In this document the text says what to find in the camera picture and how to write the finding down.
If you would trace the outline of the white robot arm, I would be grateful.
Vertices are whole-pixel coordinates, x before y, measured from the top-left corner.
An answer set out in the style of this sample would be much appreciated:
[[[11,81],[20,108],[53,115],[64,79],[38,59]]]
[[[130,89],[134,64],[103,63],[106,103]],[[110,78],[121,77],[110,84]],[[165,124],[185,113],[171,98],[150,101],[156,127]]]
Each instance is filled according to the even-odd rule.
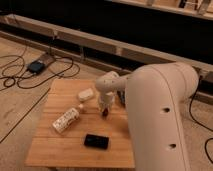
[[[100,100],[123,90],[136,171],[191,171],[179,103],[198,87],[196,70],[182,62],[149,64],[95,82]]]

